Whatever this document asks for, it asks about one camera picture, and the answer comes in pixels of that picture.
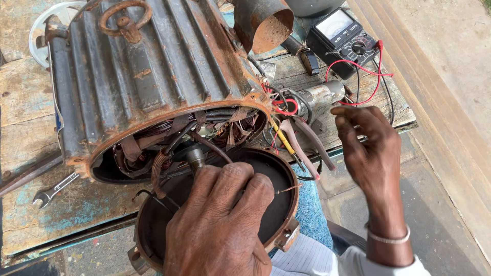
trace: wrench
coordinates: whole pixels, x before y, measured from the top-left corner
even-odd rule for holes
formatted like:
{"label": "wrench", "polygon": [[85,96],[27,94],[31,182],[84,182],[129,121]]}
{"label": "wrench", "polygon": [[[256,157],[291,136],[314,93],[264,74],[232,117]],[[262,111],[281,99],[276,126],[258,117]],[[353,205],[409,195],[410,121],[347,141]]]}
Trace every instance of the wrench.
{"label": "wrench", "polygon": [[70,174],[69,176],[65,177],[65,179],[61,180],[56,186],[53,188],[45,191],[38,193],[34,199],[32,200],[32,203],[35,204],[38,199],[43,201],[43,204],[41,204],[41,207],[39,209],[44,208],[48,203],[50,203],[51,199],[57,194],[61,189],[65,188],[68,184],[72,183],[75,179],[77,179],[80,175],[76,172]]}

